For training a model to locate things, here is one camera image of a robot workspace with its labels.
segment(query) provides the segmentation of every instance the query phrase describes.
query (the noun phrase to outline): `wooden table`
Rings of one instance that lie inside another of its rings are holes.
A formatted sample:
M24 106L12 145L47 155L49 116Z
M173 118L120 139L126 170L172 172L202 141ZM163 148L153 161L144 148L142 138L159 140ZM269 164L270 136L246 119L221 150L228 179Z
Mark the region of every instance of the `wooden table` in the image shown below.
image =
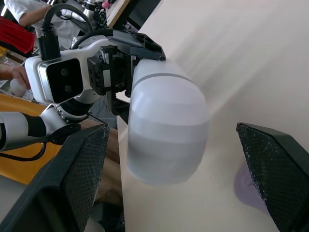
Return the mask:
M107 27L114 26L129 2L130 0L117 0L109 9L106 9Z
M162 1L141 32L204 93L208 144L188 181L147 186L127 170L127 125L118 119L126 231L278 231L269 216L235 197L234 178L245 161L236 125L274 128L309 151L309 2L186 2Z

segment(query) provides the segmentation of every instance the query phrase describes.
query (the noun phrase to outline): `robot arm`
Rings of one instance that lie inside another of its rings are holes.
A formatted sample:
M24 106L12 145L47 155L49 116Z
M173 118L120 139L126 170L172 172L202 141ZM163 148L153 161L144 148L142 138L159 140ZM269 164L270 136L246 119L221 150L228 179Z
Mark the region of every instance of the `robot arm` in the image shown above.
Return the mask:
M29 58L26 71L35 99L50 105L36 118L0 114L2 150L61 144L106 96L109 110L128 124L127 165L134 177L152 185L174 184L188 179L201 162L208 134L205 98L147 35L113 31L110 38L52 60ZM122 91L130 104L116 98ZM38 129L40 134L32 133Z

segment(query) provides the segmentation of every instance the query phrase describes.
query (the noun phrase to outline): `white cylindrical object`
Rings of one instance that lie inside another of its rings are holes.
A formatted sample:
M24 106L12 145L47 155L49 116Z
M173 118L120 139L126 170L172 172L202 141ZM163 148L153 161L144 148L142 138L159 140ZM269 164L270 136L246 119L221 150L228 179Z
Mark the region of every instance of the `white cylindrical object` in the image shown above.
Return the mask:
M26 93L27 88L22 86L17 79L13 79L10 82L10 87L12 90L12 93L15 94L18 97L22 97L24 96L24 94Z
M141 60L128 124L131 174L150 185L187 180L204 154L208 120L203 94L175 63Z

